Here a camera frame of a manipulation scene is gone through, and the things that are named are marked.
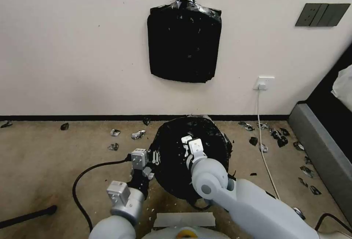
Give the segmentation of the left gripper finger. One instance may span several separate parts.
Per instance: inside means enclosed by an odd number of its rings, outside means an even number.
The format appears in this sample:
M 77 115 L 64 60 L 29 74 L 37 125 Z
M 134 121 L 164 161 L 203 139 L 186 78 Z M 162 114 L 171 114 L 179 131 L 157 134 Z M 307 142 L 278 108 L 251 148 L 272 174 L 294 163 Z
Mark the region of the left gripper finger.
M 152 180 L 154 178 L 154 173 L 152 172 L 152 169 L 150 167 L 145 167 L 142 170 L 142 175 L 146 178 L 148 178 L 148 180 Z
M 148 154 L 148 163 L 158 166 L 160 164 L 160 153 L 159 151 L 151 151 Z

